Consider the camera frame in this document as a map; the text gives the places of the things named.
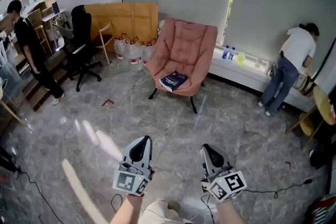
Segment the sleeve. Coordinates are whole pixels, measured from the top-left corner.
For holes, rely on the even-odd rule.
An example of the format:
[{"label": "sleeve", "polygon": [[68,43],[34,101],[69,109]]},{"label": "sleeve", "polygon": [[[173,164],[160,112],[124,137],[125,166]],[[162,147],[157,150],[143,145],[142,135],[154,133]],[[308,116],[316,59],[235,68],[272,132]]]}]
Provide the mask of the sleeve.
[{"label": "sleeve", "polygon": [[310,47],[310,50],[308,52],[308,55],[313,58],[314,56],[314,53],[315,53],[315,50],[316,50],[316,44],[315,42],[312,43],[312,46]]},{"label": "sleeve", "polygon": [[291,35],[291,34],[293,34],[294,30],[295,30],[295,28],[289,29],[289,30],[287,31],[287,35]]}]

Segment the black shirt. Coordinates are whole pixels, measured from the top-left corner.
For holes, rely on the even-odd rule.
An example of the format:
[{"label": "black shirt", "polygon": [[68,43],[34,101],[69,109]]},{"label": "black shirt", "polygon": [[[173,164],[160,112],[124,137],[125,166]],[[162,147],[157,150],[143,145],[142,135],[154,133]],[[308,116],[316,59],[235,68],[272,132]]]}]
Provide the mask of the black shirt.
[{"label": "black shirt", "polygon": [[14,26],[14,31],[23,55],[26,56],[23,48],[25,46],[28,46],[34,65],[38,66],[39,64],[43,63],[44,51],[40,45],[35,30],[31,25],[29,19],[21,17],[16,22]]}]

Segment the white fabric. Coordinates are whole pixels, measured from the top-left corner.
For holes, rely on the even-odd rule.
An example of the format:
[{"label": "white fabric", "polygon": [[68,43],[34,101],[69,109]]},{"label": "white fabric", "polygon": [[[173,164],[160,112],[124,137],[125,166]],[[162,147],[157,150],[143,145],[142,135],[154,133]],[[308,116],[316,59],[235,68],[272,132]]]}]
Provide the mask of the white fabric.
[{"label": "white fabric", "polygon": [[5,64],[7,62],[7,55],[5,52],[4,43],[0,41],[0,63]]},{"label": "white fabric", "polygon": [[306,57],[308,55],[311,58],[314,56],[316,49],[315,41],[308,31],[300,27],[288,30],[287,35],[290,35],[290,37],[283,44],[280,51],[284,52],[283,55],[300,72]]},{"label": "white fabric", "polygon": [[165,201],[155,201],[148,205],[138,224],[184,224],[192,223],[189,220],[180,218],[178,213],[172,209],[168,209]]},{"label": "white fabric", "polygon": [[4,40],[4,39],[7,37],[6,32],[5,32],[5,31],[2,31],[2,32],[0,33],[0,37]]}]

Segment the yellow bottle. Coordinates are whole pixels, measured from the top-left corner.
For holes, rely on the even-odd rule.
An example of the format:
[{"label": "yellow bottle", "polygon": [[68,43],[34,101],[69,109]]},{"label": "yellow bottle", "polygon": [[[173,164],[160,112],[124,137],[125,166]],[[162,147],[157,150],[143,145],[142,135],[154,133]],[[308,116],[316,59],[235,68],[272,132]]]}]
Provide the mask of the yellow bottle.
[{"label": "yellow bottle", "polygon": [[241,51],[241,52],[238,54],[237,64],[239,64],[239,65],[243,65],[243,64],[244,64],[244,61],[245,61],[245,53],[244,53],[243,51]]}]

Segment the pink armchair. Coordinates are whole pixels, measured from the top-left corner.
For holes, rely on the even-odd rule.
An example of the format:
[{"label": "pink armchair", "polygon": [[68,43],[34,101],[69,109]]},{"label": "pink armchair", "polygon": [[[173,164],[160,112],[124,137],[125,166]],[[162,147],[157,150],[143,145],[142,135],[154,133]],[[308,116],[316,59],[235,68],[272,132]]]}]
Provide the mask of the pink armchair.
[{"label": "pink armchair", "polygon": [[217,27],[189,23],[169,18],[165,21],[156,43],[156,50],[146,63],[155,80],[156,91],[166,91],[159,79],[177,71],[188,79],[173,93],[189,96],[195,114],[197,110],[193,95],[198,91],[207,75],[216,45]]}]

